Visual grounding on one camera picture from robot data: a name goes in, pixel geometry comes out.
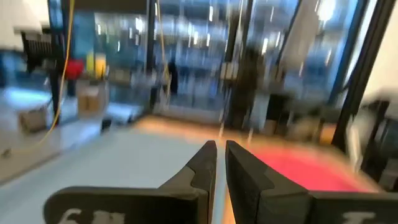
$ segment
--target person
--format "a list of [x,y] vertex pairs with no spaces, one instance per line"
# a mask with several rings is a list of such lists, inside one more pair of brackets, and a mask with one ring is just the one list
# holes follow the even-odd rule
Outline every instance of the person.
[[178,72],[175,65],[175,58],[172,58],[169,62],[168,70],[171,77],[170,92],[172,95],[176,95],[178,92]]

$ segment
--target white table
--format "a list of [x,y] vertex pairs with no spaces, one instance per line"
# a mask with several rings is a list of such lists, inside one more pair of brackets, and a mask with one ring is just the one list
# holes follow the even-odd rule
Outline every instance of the white table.
[[[42,207],[69,186],[157,188],[205,143],[118,130],[0,187],[0,224],[44,223]],[[224,149],[218,147],[213,223],[221,223],[226,193]]]

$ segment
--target table surface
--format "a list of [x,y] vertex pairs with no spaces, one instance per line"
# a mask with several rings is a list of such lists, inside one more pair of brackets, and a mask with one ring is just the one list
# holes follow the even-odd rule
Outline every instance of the table surface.
[[[144,134],[136,129],[106,133],[0,187],[0,224],[44,223],[42,207],[69,186],[157,188],[176,174],[203,142]],[[221,223],[226,192],[219,154],[213,223]]]

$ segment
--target cable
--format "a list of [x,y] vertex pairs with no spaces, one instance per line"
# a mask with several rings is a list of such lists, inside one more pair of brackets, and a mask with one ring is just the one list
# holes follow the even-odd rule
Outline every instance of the cable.
[[165,77],[166,81],[167,81],[167,100],[170,97],[170,85],[171,85],[171,79],[170,79],[170,75],[169,75],[169,67],[167,66],[167,62],[166,62],[166,56],[165,56],[165,52],[164,52],[164,38],[163,38],[163,24],[162,24],[162,14],[160,12],[160,0],[156,0],[157,1],[157,8],[155,8],[155,10],[157,9],[157,13],[159,15],[159,24],[160,24],[160,44],[162,46],[162,61],[164,64],[164,69],[163,69],[163,76]]
[[[68,66],[68,61],[69,61],[69,51],[70,51],[70,37],[72,33],[72,26],[73,26],[73,12],[75,10],[75,0],[70,0],[69,1],[69,21],[68,21],[68,39],[67,39],[67,54],[65,57],[65,65],[63,67],[63,72],[62,72],[62,77],[61,77],[61,85],[60,85],[60,91],[58,94],[58,99],[62,99],[62,92],[63,92],[63,84],[65,82],[65,74],[67,71],[67,66]],[[61,107],[61,100],[58,101],[58,106],[57,106],[57,112],[55,113],[54,120],[52,122],[51,128],[45,133],[44,137],[38,141],[36,144],[34,144],[31,147],[28,147],[27,149],[18,149],[18,153],[20,152],[30,152],[33,149],[38,148],[45,142],[45,140],[48,138],[48,136],[52,133],[52,131],[55,128],[55,125],[59,119],[60,116],[60,107]],[[11,150],[15,149],[6,149],[4,152],[1,153],[1,156],[3,157],[8,157],[10,156]]]

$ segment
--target red object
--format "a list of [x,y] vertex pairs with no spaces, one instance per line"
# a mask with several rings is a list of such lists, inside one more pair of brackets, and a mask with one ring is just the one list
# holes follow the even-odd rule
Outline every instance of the red object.
[[70,59],[68,61],[67,70],[66,70],[66,78],[70,80],[76,80],[79,78],[81,73],[83,72],[85,64],[82,60],[74,60]]
[[262,149],[254,154],[265,164],[308,190],[371,192],[343,170],[331,166],[321,155],[304,149]]

